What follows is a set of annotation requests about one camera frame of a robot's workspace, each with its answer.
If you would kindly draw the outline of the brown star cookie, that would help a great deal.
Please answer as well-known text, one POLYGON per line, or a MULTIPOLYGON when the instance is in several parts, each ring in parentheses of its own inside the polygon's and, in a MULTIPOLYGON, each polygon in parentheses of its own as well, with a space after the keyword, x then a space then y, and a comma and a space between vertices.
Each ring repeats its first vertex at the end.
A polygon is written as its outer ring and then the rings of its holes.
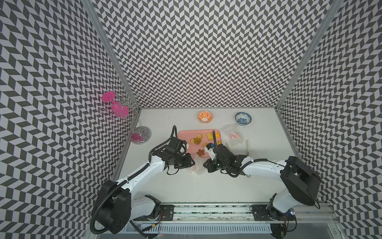
POLYGON ((203 149, 199 149, 198 152, 197 152, 197 155, 199 157, 202 157, 203 155, 205 155, 205 151, 203 149))

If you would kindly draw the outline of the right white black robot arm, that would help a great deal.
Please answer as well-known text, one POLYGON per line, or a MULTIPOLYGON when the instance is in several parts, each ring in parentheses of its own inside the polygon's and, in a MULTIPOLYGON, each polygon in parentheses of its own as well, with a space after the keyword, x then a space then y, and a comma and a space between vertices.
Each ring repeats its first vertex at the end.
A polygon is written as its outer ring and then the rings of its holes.
POLYGON ((257 175, 284 183, 285 188, 276 192, 265 207, 265 213, 270 220, 285 218, 298 204, 320 209, 317 194, 321 177, 298 157, 290 156, 285 161, 271 161, 235 155, 226 146, 217 143, 215 131, 212 132, 212 138, 213 143, 205 147, 210 159, 204 163, 204 167, 209 173, 219 170, 232 178, 257 175))

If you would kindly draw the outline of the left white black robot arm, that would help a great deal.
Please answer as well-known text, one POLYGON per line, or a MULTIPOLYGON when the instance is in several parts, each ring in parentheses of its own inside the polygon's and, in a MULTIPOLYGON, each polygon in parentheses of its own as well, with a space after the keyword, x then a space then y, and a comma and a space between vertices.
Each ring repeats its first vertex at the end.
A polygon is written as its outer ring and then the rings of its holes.
POLYGON ((90 231, 95 235, 107 231, 117 234, 137 218, 159 219, 161 202, 151 195, 141 198, 135 195, 170 166, 179 170, 194 165, 186 141, 178 139, 177 128, 173 126, 170 137, 149 151, 146 163, 131 174, 117 181, 107 180, 101 186, 91 214, 90 231))

